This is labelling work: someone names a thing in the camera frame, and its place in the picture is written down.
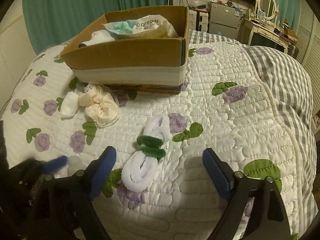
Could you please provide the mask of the small white sock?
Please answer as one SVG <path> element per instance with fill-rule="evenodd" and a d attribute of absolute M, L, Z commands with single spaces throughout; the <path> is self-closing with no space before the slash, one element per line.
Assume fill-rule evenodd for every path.
<path fill-rule="evenodd" d="M 79 95 L 76 92 L 68 92 L 61 105 L 61 118 L 67 119 L 75 116 L 79 108 Z"/>

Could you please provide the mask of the cream lace scrunchie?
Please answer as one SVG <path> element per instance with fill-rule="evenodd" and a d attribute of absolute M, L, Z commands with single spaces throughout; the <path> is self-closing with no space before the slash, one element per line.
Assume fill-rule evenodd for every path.
<path fill-rule="evenodd" d="M 89 83 L 79 94 L 79 106 L 99 127 L 114 124 L 119 118 L 119 103 L 110 90 L 100 84 Z"/>

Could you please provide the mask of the light blue sock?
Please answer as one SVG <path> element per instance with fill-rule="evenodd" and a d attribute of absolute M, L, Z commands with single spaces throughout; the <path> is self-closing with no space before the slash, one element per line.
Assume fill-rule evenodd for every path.
<path fill-rule="evenodd" d="M 92 33 L 91 39 L 79 44 L 79 48 L 92 46 L 95 44 L 101 44 L 106 42 L 112 42 L 116 39 L 107 30 L 99 30 Z"/>

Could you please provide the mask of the cotton towel plastic pack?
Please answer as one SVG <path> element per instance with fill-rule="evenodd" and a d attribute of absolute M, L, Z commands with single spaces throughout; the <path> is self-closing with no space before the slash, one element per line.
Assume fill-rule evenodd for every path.
<path fill-rule="evenodd" d="M 136 20 L 104 24 L 106 30 L 118 39 L 178 38 L 173 25 L 161 15 L 148 15 Z"/>

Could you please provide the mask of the floral quilted bedspread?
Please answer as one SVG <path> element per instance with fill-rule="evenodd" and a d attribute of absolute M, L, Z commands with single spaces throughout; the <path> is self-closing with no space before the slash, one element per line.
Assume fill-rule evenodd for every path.
<path fill-rule="evenodd" d="M 61 118 L 74 75 L 60 51 L 33 62 L 3 114 L 11 166 L 66 155 L 65 177 L 112 146 L 117 159 L 93 205 L 113 239 L 206 239 L 225 207 L 202 161 L 211 148 L 233 170 L 274 178 L 291 239 L 302 233 L 297 142 L 242 45 L 193 44 L 184 91 L 118 92 L 119 118 L 107 127 L 83 107 Z"/>

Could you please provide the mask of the grey checked blanket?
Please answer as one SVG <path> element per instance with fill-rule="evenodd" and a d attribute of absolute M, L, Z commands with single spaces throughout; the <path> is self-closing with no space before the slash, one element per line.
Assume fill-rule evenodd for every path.
<path fill-rule="evenodd" d="M 302 206 L 304 229 L 307 229 L 318 213 L 313 196 L 316 178 L 317 150 L 312 125 L 312 87 L 310 76 L 302 65 L 289 55 L 264 46 L 242 47 L 247 51 L 255 69 L 270 88 L 281 119 L 291 129 L 302 155 Z"/>

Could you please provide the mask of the brown cardboard box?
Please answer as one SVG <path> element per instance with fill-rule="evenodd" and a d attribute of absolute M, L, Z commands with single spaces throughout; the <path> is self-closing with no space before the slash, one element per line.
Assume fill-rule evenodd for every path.
<path fill-rule="evenodd" d="M 130 38 L 79 48 L 104 24 L 161 15 L 175 28 L 178 38 Z M 61 57 L 84 83 L 110 88 L 178 94 L 185 81 L 189 51 L 189 10 L 183 6 L 149 6 L 109 12 L 78 34 Z"/>

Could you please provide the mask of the teal window curtain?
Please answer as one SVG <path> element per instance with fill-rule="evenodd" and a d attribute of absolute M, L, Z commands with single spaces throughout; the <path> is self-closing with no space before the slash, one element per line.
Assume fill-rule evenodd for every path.
<path fill-rule="evenodd" d="M 22 7 L 31 45 L 39 54 L 78 35 L 107 12 L 172 3 L 172 0 L 22 0 Z"/>

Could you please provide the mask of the white wardrobe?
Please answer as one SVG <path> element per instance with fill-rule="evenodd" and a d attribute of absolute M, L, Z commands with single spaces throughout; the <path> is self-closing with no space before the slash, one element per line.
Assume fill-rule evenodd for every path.
<path fill-rule="evenodd" d="M 297 29 L 299 53 L 297 60 L 310 76 L 318 75 L 319 45 L 316 45 L 318 20 L 306 0 L 300 0 L 300 13 Z"/>

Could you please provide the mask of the white dressing table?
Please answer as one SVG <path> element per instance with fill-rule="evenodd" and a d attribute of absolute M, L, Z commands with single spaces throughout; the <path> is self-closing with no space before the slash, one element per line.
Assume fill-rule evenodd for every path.
<path fill-rule="evenodd" d="M 283 47 L 284 53 L 288 54 L 289 44 L 291 41 L 287 37 L 281 33 L 277 34 L 274 32 L 274 30 L 265 28 L 262 25 L 248 19 L 243 19 L 241 21 L 236 39 L 239 42 L 250 46 L 252 44 L 254 34 L 258 34 L 261 37 Z"/>

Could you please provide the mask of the silver small refrigerator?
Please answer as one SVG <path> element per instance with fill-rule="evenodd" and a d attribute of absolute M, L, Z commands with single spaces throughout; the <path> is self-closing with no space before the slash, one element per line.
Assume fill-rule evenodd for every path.
<path fill-rule="evenodd" d="M 211 2 L 208 33 L 236 39 L 240 22 L 240 10 Z"/>

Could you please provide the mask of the white suitcase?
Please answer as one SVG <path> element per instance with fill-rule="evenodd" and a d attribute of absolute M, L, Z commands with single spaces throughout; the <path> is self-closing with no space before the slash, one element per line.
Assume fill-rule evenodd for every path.
<path fill-rule="evenodd" d="M 209 14 L 206 10 L 189 9 L 189 29 L 207 32 Z"/>

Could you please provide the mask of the white oval vanity mirror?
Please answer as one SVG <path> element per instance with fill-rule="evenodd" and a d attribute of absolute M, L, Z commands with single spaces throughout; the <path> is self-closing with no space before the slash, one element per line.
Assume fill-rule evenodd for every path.
<path fill-rule="evenodd" d="M 276 16 L 277 4 L 276 0 L 257 0 L 258 10 L 265 13 L 265 18 L 267 20 L 272 20 Z"/>

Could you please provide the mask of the teal right curtain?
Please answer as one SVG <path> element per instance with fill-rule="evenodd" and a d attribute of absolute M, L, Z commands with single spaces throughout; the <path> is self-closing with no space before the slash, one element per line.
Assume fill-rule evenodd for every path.
<path fill-rule="evenodd" d="M 280 26 L 287 19 L 288 26 L 297 31 L 300 17 L 300 0 L 276 0 L 279 9 L 277 22 Z"/>

